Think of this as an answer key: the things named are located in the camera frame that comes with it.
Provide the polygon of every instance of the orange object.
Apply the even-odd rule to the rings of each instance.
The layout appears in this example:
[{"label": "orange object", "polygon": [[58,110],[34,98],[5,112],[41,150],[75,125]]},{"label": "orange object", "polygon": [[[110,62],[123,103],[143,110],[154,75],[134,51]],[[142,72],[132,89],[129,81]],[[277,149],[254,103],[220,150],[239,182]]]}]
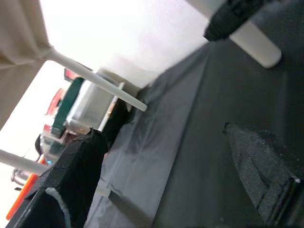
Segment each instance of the orange object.
[{"label": "orange object", "polygon": [[[39,159],[38,163],[46,164],[46,161],[45,161],[43,155]],[[34,184],[36,183],[38,178],[39,178],[39,176],[36,174],[33,174],[33,173],[29,176],[27,182],[25,183],[25,185],[23,186],[22,190],[20,191],[17,199],[15,200],[13,206],[10,208],[8,214],[6,215],[7,220],[10,220],[14,216],[14,214],[16,213],[18,208],[21,206],[21,204],[23,203],[23,200],[29,194],[29,192],[31,191],[32,187],[34,186]]]}]

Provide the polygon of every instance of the white rod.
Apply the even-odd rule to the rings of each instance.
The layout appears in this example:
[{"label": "white rod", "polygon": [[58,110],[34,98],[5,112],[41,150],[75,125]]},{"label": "white rod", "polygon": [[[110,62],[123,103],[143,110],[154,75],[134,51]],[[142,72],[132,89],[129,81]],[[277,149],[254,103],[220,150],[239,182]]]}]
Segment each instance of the white rod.
[{"label": "white rod", "polygon": [[[187,2],[210,19],[225,1],[187,0]],[[251,21],[231,34],[230,39],[265,68],[273,67],[281,59],[281,50]]]},{"label": "white rod", "polygon": [[0,162],[15,167],[17,169],[35,173],[39,176],[48,169],[48,166],[46,165],[16,156],[12,153],[8,153],[3,150],[0,150]]},{"label": "white rod", "polygon": [[76,74],[79,74],[81,77],[89,80],[90,82],[94,83],[98,87],[119,97],[120,99],[122,99],[125,102],[131,104],[132,106],[140,109],[141,111],[143,111],[143,112],[146,111],[147,105],[145,105],[141,101],[137,100],[136,98],[132,97],[125,91],[119,89],[112,83],[106,81],[101,76],[94,74],[92,71],[88,70],[83,65],[79,64],[78,62],[60,54],[55,49],[52,49],[47,54],[46,59],[59,63],[60,65],[70,69],[71,71],[75,72]]}]

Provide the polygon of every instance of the white plastic rod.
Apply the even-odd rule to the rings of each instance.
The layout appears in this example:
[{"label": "white plastic rod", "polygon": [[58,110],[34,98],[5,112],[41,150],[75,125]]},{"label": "white plastic rod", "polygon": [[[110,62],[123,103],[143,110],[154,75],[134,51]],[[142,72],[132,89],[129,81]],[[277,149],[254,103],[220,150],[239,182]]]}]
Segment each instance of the white plastic rod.
[{"label": "white plastic rod", "polygon": [[55,49],[51,49],[51,51],[47,54],[46,59],[59,63],[60,65],[70,69],[71,71],[75,72],[76,74],[79,74],[84,79],[89,80],[90,82],[94,83],[98,87],[119,97],[120,99],[122,99],[125,102],[131,104],[132,106],[140,109],[141,111],[143,111],[143,112],[146,111],[147,105],[145,105],[141,101],[137,100],[136,98],[132,97],[125,91],[114,86],[112,83],[106,81],[101,76],[94,74],[92,71],[88,70],[83,65],[79,64],[78,62],[60,54]]},{"label": "white plastic rod", "polygon": [[48,168],[46,165],[16,156],[12,153],[8,153],[3,150],[0,150],[0,162],[15,167],[17,169],[35,173],[39,176],[43,174]]},{"label": "white plastic rod", "polygon": [[[225,1],[187,0],[187,2],[210,19]],[[265,68],[273,67],[282,57],[281,50],[251,21],[231,34],[230,39]]]}]

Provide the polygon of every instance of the black fabric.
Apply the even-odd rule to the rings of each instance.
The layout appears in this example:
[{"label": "black fabric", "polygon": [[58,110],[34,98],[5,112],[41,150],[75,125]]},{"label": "black fabric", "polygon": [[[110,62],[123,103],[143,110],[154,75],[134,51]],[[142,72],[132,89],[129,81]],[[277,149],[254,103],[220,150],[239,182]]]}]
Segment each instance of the black fabric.
[{"label": "black fabric", "polygon": [[226,122],[268,129],[304,164],[304,1],[271,4],[254,21],[281,62],[265,69],[226,40],[161,75],[141,97],[148,110],[120,130],[103,164],[101,178],[121,200],[94,196],[86,227],[265,225],[222,130]]},{"label": "black fabric", "polygon": [[106,152],[107,141],[97,130],[71,141],[56,164],[39,178],[7,227],[65,227],[57,201],[45,193],[47,188],[55,188],[68,207],[72,227],[82,228]]},{"label": "black fabric", "polygon": [[296,189],[302,185],[304,173],[300,172],[301,179],[293,173],[299,159],[269,131],[228,123],[225,133],[254,206],[267,225],[278,224]]}]

